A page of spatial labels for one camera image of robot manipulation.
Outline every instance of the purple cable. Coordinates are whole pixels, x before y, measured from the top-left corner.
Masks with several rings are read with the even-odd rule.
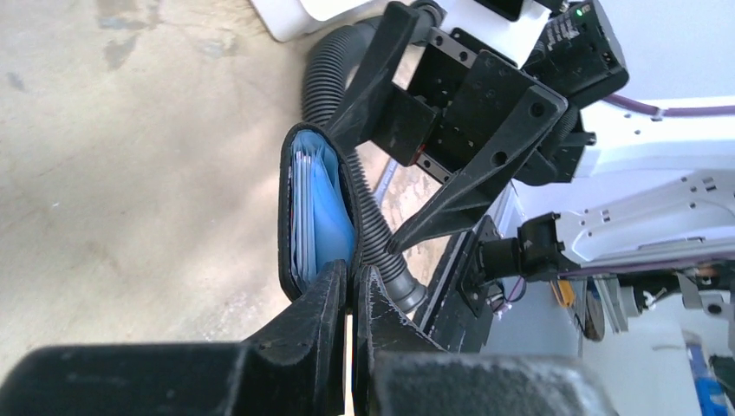
[[[714,115],[735,115],[735,106],[658,108],[617,94],[612,94],[604,100],[628,111],[651,116],[710,117]]]

